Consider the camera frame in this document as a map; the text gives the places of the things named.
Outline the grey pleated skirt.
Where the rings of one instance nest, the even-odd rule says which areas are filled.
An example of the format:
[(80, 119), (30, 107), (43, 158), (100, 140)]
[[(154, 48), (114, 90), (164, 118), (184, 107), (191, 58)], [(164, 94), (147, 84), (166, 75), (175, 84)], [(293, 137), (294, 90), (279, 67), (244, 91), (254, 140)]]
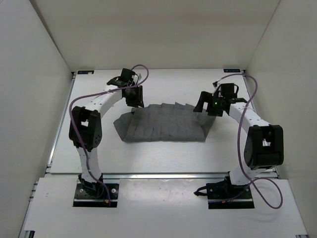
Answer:
[(216, 117), (189, 104), (150, 104), (132, 109), (114, 121), (120, 139), (137, 142), (204, 142)]

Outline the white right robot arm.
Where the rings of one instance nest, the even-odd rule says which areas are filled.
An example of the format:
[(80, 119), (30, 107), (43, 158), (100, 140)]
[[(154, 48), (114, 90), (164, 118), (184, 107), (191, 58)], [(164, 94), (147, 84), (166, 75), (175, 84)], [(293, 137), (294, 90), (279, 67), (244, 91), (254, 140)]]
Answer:
[(245, 148), (238, 148), (238, 168), (229, 171), (223, 181), (210, 184), (211, 192), (221, 192), (227, 198), (234, 198), (251, 180), (284, 161), (283, 129), (262, 119), (249, 108), (249, 102), (238, 97), (239, 87), (234, 83), (213, 84), (212, 93), (200, 94), (194, 111), (201, 113), (206, 106), (209, 116), (221, 117), (227, 113), (238, 122), (238, 136), (247, 134)]

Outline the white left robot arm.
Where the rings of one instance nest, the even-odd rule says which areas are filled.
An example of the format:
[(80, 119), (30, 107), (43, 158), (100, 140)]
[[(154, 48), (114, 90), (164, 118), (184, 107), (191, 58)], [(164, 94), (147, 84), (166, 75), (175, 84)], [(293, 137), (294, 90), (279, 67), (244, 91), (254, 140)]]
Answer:
[(69, 105), (69, 139), (80, 157), (79, 175), (84, 191), (93, 199), (111, 202), (108, 186), (99, 167), (97, 147), (102, 140), (102, 118), (117, 102), (125, 99), (129, 107), (144, 106), (142, 83), (145, 79), (133, 69), (124, 68), (110, 79), (103, 91), (79, 96)]

